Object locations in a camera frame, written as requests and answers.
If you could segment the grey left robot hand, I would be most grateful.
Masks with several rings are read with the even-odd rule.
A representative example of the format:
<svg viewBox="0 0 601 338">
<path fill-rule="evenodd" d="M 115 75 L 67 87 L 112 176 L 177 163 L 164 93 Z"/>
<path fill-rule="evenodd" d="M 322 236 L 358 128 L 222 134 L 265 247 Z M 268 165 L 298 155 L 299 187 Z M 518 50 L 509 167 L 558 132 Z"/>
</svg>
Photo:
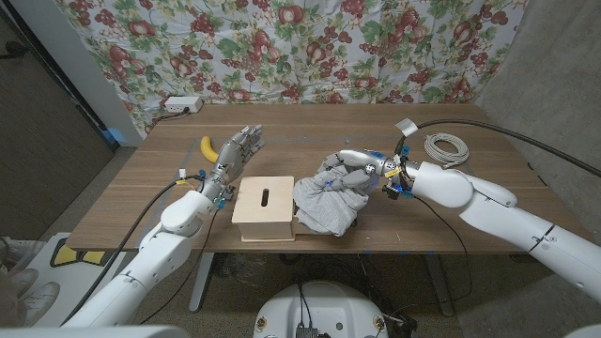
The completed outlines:
<svg viewBox="0 0 601 338">
<path fill-rule="evenodd" d="M 235 133 L 221 148 L 202 194 L 214 200 L 243 172 L 244 166 L 265 144 L 261 140 L 263 126 L 246 126 Z"/>
</svg>

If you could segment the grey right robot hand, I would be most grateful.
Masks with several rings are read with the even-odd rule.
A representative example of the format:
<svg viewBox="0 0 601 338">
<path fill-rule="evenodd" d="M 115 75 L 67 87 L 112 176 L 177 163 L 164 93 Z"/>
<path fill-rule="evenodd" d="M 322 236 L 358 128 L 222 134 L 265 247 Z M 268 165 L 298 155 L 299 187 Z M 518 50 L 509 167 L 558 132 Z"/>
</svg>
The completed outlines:
<svg viewBox="0 0 601 338">
<path fill-rule="evenodd" d="M 409 192 L 406 175 L 400 162 L 387 158 L 376 151 L 343 149 L 327 156 L 317 169 L 317 173 L 330 171 L 334 168 L 349 167 L 353 171 L 334 178 L 326 183 L 330 190 L 345 188 L 360 188 L 365 186 L 372 177 L 386 177 L 386 185 L 393 192 Z"/>
</svg>

